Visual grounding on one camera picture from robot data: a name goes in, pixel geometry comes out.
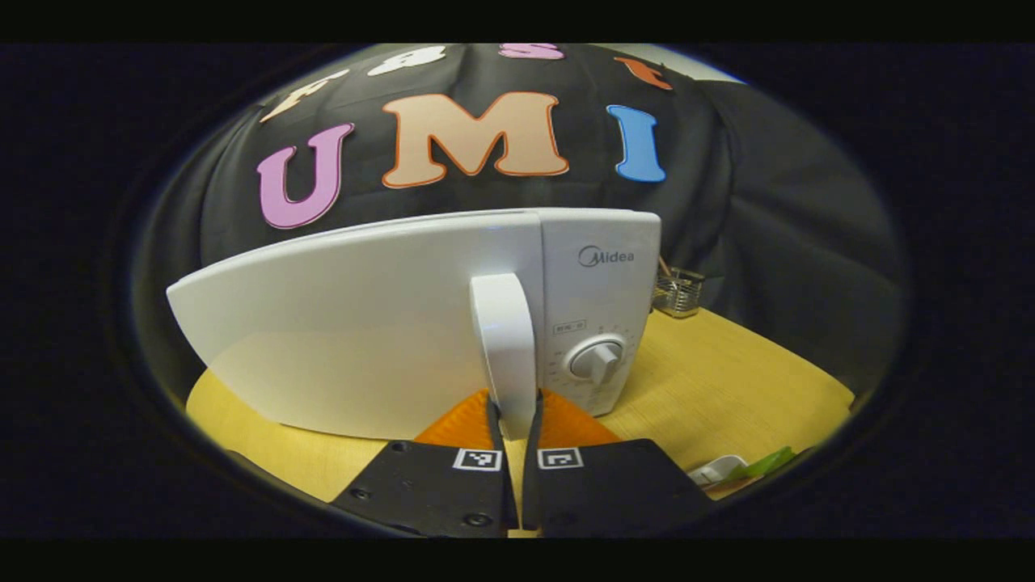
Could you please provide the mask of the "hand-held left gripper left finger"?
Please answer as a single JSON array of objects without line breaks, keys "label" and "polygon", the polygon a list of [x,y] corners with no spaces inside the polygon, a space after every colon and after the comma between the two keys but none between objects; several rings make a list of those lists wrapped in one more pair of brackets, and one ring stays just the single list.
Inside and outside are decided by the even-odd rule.
[{"label": "hand-held left gripper left finger", "polygon": [[518,502],[499,413],[470,394],[411,440],[391,440],[332,506],[428,539],[506,539]]}]

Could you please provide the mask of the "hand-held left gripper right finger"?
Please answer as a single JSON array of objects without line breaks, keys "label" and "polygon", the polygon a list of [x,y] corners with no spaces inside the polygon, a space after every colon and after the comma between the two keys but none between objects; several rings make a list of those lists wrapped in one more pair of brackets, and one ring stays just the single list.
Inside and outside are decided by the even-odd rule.
[{"label": "hand-held left gripper right finger", "polygon": [[522,528],[545,539],[655,539],[716,506],[657,442],[626,440],[541,390],[522,472]]}]

